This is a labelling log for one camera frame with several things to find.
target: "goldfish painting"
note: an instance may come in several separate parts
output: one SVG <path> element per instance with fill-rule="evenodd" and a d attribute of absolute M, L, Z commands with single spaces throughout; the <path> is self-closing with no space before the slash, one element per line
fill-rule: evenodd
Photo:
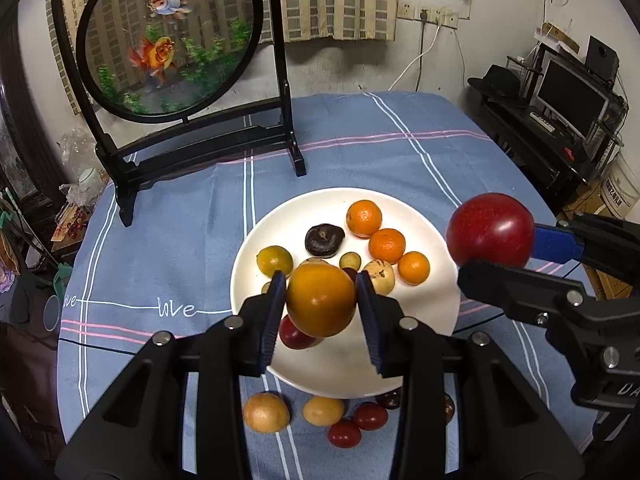
<path fill-rule="evenodd" d="M 163 85 L 166 82 L 164 71 L 169 67 L 176 68 L 174 45 L 175 43 L 167 36 L 158 38 L 155 43 L 151 43 L 149 38 L 143 36 L 137 50 L 129 49 L 129 60 L 137 69 L 151 74 L 160 85 Z"/>
<path fill-rule="evenodd" d="M 183 20 L 193 10 L 191 8 L 192 2 L 193 0 L 150 0 L 151 17 L 161 14 L 175 16 L 179 20 Z"/>

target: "screw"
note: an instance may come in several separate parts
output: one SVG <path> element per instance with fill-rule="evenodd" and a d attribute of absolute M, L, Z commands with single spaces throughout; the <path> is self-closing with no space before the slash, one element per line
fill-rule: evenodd
<path fill-rule="evenodd" d="M 549 321 L 549 314 L 546 312 L 541 312 L 536 316 L 536 325 L 538 326 L 546 326 L 546 323 Z"/>
<path fill-rule="evenodd" d="M 615 368 L 620 362 L 620 352 L 613 346 L 607 346 L 602 353 L 602 362 L 609 369 Z"/>
<path fill-rule="evenodd" d="M 582 304 L 582 302 L 584 301 L 584 298 L 582 297 L 582 294 L 580 292 L 578 292 L 577 290 L 570 290 L 566 294 L 566 300 L 572 306 L 580 306 Z"/>
<path fill-rule="evenodd" d="M 171 341 L 171 333 L 166 330 L 161 330 L 160 332 L 153 334 L 151 341 L 154 342 L 154 345 L 164 346 Z"/>
<path fill-rule="evenodd" d="M 244 325 L 244 320 L 240 316 L 229 316 L 225 319 L 225 326 L 229 330 L 237 330 Z"/>
<path fill-rule="evenodd" d="M 491 342 L 491 338 L 484 332 L 473 332 L 471 335 L 471 341 L 478 346 L 487 346 Z"/>
<path fill-rule="evenodd" d="M 398 324 L 404 330 L 414 330 L 418 328 L 418 320 L 415 317 L 404 316 Z"/>

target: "black hat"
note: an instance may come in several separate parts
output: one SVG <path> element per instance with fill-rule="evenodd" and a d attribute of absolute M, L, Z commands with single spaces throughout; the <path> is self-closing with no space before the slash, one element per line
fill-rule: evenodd
<path fill-rule="evenodd" d="M 487 97 L 517 99 L 520 94 L 520 80 L 503 66 L 491 65 L 482 79 L 470 77 L 467 82 Z"/>

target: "tangerine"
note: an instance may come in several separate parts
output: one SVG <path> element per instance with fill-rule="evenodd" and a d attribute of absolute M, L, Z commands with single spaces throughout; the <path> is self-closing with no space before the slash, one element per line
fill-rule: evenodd
<path fill-rule="evenodd" d="M 404 235 L 396 229 L 380 229 L 369 239 L 371 256 L 377 260 L 385 260 L 391 265 L 398 263 L 405 248 Z"/>
<path fill-rule="evenodd" d="M 347 210 L 347 227 L 359 238 L 369 238 L 382 225 L 382 211 L 371 200 L 358 200 Z"/>
<path fill-rule="evenodd" d="M 409 285 L 420 285 L 429 277 L 429 259 L 418 251 L 410 251 L 398 262 L 398 274 Z"/>

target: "blue tablecloth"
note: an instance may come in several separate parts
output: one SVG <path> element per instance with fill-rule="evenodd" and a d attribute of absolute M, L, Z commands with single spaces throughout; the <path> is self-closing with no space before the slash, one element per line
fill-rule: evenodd
<path fill-rule="evenodd" d="M 433 94 L 382 92 L 316 95 L 293 101 L 296 135 L 308 175 L 296 178 L 284 152 L 220 163 L 139 193 L 133 224 L 124 228 L 109 186 L 86 232 L 66 291 L 58 349 L 58 404 L 69 439 L 91 406 L 158 330 L 203 332 L 230 312 L 229 279 L 246 234 L 271 209 L 297 195 L 327 187 L 373 189 L 407 202 L 441 232 L 455 208 L 487 191 L 520 200 L 537 222 L 554 224 L 551 211 L 517 167 L 458 108 Z M 237 120 L 272 123 L 269 112 Z M 148 153 L 138 153 L 140 160 Z M 531 260 L 529 268 L 565 276 L 564 266 Z M 593 293 L 584 271 L 571 272 Z M 487 321 L 488 332 L 522 371 L 581 449 L 595 413 L 574 406 L 565 359 L 544 339 L 486 304 L 463 300 L 457 330 Z M 194 470 L 196 377 L 190 380 L 184 430 L 184 468 Z M 452 390 L 452 381 L 446 379 Z M 294 417 L 279 434 L 246 432 L 254 478 L 263 480 L 387 478 L 398 412 L 381 430 L 367 432 L 351 450 L 332 447 L 326 430 L 301 416 L 309 395 L 267 373 L 243 378 L 244 397 L 281 392 Z M 350 412 L 358 405 L 349 402 Z M 456 468 L 456 424 L 447 428 L 447 468 Z"/>

